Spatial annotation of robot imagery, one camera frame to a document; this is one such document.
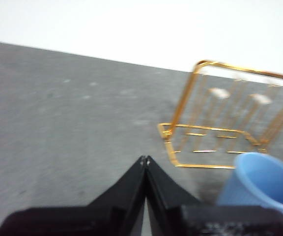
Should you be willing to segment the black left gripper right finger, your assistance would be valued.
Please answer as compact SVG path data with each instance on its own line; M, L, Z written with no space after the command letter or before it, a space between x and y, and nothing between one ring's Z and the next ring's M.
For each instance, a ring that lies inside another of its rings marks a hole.
M206 205L178 185L151 157L146 197L155 236L283 236L283 215L261 206Z

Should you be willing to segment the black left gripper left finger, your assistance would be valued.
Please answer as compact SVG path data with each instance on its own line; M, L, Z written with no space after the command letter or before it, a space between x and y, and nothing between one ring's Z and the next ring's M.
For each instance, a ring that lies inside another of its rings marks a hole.
M86 206L33 207L5 218L0 236L128 236L142 221L146 157Z

